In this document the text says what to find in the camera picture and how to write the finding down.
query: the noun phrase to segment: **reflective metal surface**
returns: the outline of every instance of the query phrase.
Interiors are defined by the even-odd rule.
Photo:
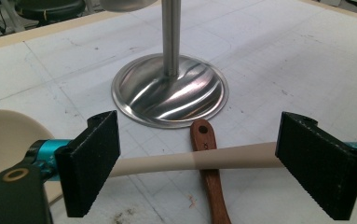
[[[131,12],[154,4],[157,0],[100,0],[103,9],[113,12]]]
[[[179,57],[179,74],[164,73],[163,55],[153,54],[123,67],[112,84],[120,110],[142,124],[158,128],[189,126],[208,119],[226,103],[227,82],[206,62]]]

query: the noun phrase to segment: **wooden spoon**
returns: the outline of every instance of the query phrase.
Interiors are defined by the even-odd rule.
[[[213,126],[205,119],[193,122],[190,126],[190,139],[193,151],[216,149]],[[207,191],[213,224],[230,224],[219,170],[200,170],[200,174]]]

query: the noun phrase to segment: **white table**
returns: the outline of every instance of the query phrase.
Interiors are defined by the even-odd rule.
[[[160,14],[158,6],[104,12],[3,37],[0,108],[37,119],[56,138],[76,137],[87,118],[117,109],[110,95],[117,71],[161,52]],[[282,111],[357,140],[356,14],[299,0],[183,1],[181,52],[227,78],[227,105],[210,120],[218,147],[276,141]],[[118,115],[122,158],[192,150],[188,128],[148,128]],[[285,169],[221,176],[233,223],[338,223]],[[117,177],[83,219],[62,209],[62,202],[52,207],[55,223],[210,223],[197,171]],[[344,223],[357,223],[357,204]]]

